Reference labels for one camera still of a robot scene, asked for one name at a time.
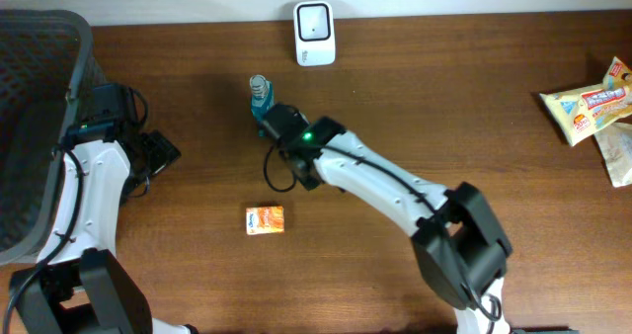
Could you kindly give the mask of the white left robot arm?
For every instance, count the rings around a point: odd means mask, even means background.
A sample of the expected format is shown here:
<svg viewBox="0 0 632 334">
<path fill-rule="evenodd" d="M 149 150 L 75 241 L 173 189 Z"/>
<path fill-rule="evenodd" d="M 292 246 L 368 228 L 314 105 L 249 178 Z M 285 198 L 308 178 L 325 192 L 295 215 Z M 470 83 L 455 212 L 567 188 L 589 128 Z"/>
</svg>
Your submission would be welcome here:
<svg viewBox="0 0 632 334">
<path fill-rule="evenodd" d="M 13 316 L 30 333 L 196 332 L 155 318 L 116 257 L 120 206 L 180 156 L 161 133 L 144 131 L 148 117 L 140 92 L 101 85 L 55 145 L 63 184 L 54 223 L 36 264 L 11 278 L 2 332 Z"/>
</svg>

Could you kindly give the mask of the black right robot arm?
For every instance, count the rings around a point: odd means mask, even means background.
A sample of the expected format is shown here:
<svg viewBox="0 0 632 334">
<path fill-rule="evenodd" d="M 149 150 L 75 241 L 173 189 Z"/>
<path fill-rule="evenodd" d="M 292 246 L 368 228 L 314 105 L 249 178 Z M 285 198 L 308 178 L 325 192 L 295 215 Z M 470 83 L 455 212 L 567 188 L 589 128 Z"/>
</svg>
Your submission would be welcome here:
<svg viewBox="0 0 632 334">
<path fill-rule="evenodd" d="M 277 103 L 256 115 L 293 181 L 349 192 L 411 240 L 422 278 L 454 310 L 460 333 L 508 333 L 502 290 L 512 245 L 483 194 L 432 183 L 390 162 L 329 117 L 311 123 Z"/>
</svg>

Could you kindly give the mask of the yellow snack bag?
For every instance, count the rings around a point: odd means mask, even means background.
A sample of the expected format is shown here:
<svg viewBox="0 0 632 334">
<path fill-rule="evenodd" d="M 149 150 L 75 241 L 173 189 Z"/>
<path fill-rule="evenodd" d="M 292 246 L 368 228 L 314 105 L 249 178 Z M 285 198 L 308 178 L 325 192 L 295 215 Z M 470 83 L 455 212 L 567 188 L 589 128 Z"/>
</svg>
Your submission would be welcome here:
<svg viewBox="0 0 632 334">
<path fill-rule="evenodd" d="M 631 68 L 614 56 L 601 83 L 540 98 L 567 142 L 575 146 L 631 115 Z"/>
</svg>

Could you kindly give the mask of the teal mouthwash bottle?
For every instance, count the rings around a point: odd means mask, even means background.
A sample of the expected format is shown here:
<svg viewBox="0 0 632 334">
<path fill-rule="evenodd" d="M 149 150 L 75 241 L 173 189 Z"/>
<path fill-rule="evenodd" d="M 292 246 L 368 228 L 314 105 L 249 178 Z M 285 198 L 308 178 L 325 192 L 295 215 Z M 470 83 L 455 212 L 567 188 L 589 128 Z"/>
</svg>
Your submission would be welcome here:
<svg viewBox="0 0 632 334">
<path fill-rule="evenodd" d="M 273 83 L 263 75 L 254 75 L 250 78 L 251 88 L 251 113 L 256 120 L 259 137 L 265 136 L 261 127 L 264 114 L 275 103 Z"/>
</svg>

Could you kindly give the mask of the orange white small box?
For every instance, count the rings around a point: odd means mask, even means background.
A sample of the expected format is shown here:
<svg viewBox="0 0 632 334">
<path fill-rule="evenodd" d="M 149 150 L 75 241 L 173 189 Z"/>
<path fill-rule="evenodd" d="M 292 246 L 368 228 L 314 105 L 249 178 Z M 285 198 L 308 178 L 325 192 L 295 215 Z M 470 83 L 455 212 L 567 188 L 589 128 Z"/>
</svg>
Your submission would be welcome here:
<svg viewBox="0 0 632 334">
<path fill-rule="evenodd" d="M 246 233 L 248 235 L 284 232 L 283 207 L 246 208 Z"/>
</svg>

